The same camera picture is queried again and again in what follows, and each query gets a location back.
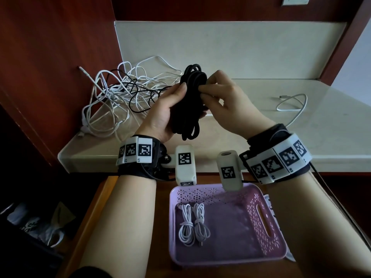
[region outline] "light switch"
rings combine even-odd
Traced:
[[[306,5],[309,0],[283,0],[282,6]]]

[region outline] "black sleeve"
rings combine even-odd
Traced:
[[[95,277],[95,278],[112,278],[107,272],[93,266],[84,266],[77,269],[69,278]]]

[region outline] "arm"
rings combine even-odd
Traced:
[[[222,71],[199,90],[216,121],[245,139],[275,125]],[[267,189],[285,240],[306,276],[371,275],[369,249],[312,173]]]
[[[168,141],[170,107],[186,94],[186,84],[169,88],[151,107],[137,135]],[[122,175],[91,235],[80,267],[95,266],[112,277],[144,277],[151,246],[156,182]]]

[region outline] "basket handle hole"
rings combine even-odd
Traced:
[[[265,216],[264,216],[264,213],[263,213],[263,209],[260,206],[260,204],[257,204],[256,205],[256,209],[257,209],[257,212],[259,213],[260,219],[262,220],[262,223],[264,225],[265,232],[267,233],[267,235],[269,237],[271,237],[272,236],[272,232],[271,232],[271,229],[269,228],[269,225],[267,223],[267,220],[265,219]]]

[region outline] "person's right hand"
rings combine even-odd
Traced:
[[[198,87],[203,103],[210,109],[215,120],[227,131],[249,139],[276,123],[265,117],[244,94],[239,86],[221,70],[207,79],[206,85]]]

